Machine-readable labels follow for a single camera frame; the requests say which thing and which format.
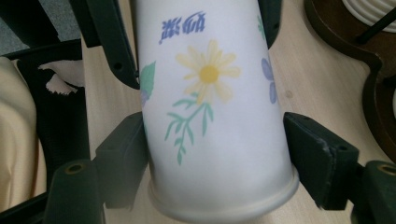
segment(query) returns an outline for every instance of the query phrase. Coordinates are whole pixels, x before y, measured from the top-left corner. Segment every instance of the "yellow flower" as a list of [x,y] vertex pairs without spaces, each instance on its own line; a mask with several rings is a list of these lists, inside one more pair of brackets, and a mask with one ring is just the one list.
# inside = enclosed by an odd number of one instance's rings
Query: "yellow flower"
[[233,90],[221,81],[222,77],[239,77],[241,70],[230,66],[236,56],[233,53],[224,54],[218,49],[218,42],[210,40],[206,54],[188,47],[188,55],[178,54],[177,61],[190,68],[191,73],[184,79],[196,79],[184,92],[198,93],[197,104],[203,101],[211,103],[216,94],[224,103],[233,97]]

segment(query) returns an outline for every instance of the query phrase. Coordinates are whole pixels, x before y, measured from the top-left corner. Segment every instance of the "beige fabric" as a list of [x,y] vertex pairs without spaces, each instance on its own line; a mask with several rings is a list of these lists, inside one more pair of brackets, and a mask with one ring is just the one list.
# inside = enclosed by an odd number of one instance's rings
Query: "beige fabric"
[[12,62],[0,57],[0,212],[45,191],[35,104]]

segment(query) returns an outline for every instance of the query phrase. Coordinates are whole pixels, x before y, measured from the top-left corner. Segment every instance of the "paper cup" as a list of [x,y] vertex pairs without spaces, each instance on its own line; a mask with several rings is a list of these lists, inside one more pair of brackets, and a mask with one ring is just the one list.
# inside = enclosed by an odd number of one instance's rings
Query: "paper cup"
[[238,222],[286,202],[289,151],[257,0],[137,0],[154,206]]

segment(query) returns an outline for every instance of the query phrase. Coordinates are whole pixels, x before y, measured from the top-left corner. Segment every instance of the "wooden table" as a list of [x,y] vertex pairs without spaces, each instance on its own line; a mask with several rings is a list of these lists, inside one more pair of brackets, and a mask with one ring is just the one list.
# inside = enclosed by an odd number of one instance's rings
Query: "wooden table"
[[[315,119],[360,151],[360,164],[389,161],[363,116],[361,93],[369,74],[364,63],[351,59],[322,41],[304,14],[304,0],[284,0],[281,29],[270,49],[282,112]],[[129,3],[121,0],[128,36],[132,41]],[[111,74],[101,48],[83,45],[90,146],[94,150],[128,115],[140,111],[139,92]],[[106,210],[107,223],[180,223],[157,212],[149,202],[146,171],[134,209]],[[293,198],[274,212],[249,223],[350,223],[346,211],[323,211],[300,185]]]

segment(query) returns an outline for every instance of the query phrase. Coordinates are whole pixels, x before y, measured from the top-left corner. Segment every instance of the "green leaf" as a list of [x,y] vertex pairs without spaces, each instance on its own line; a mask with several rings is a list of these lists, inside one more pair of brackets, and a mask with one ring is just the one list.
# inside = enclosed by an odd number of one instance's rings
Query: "green leaf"
[[165,141],[166,139],[168,139],[169,137],[169,133],[171,132],[172,126],[177,123],[177,120],[172,121],[169,126],[168,126],[168,130],[166,131],[166,135],[165,135]]
[[206,104],[206,110],[205,110],[205,112],[207,112],[207,114],[209,115],[210,121],[213,122],[213,119],[214,119],[214,117],[213,117],[213,110],[212,110],[212,107],[210,107],[210,104]]
[[180,148],[180,151],[183,152],[184,155],[186,155],[186,152],[187,152],[187,151],[186,151],[186,148],[181,147],[181,148]]
[[202,136],[205,135],[205,133],[206,133],[206,128],[207,128],[207,122],[206,122],[206,109],[205,109],[204,118],[203,118],[203,120],[202,120]]
[[194,134],[192,133],[190,126],[186,126],[186,127],[187,127],[187,133],[189,134],[191,144],[194,145]]
[[173,106],[187,105],[186,109],[188,109],[188,108],[190,108],[190,106],[192,106],[194,104],[195,104],[195,101],[183,99],[183,100],[179,100],[176,103],[174,103]]
[[175,113],[168,113],[167,115],[170,116],[170,117],[172,117],[172,118],[174,118],[174,119],[177,119],[177,120],[179,120],[179,121],[182,121],[182,120],[183,120],[183,118],[182,118],[180,115],[175,114]]
[[145,66],[140,73],[140,88],[146,91],[148,98],[154,90],[155,62]]
[[183,159],[183,155],[181,155],[180,151],[177,153],[177,163],[181,165],[181,160]]
[[183,124],[183,122],[179,122],[178,123],[178,125],[176,126],[176,128],[175,128],[175,133],[178,133],[178,132],[180,132],[180,129],[181,129],[181,125]]
[[265,31],[264,31],[264,25],[262,24],[262,18],[260,16],[257,16],[257,20],[259,21],[259,31],[262,33],[262,39],[265,40]]
[[198,92],[193,92],[193,93],[191,94],[191,96],[194,97],[194,98],[198,98],[198,95],[199,95]]
[[178,138],[178,139],[176,139],[176,141],[175,141],[175,146],[181,145],[182,143],[183,143],[183,138]]

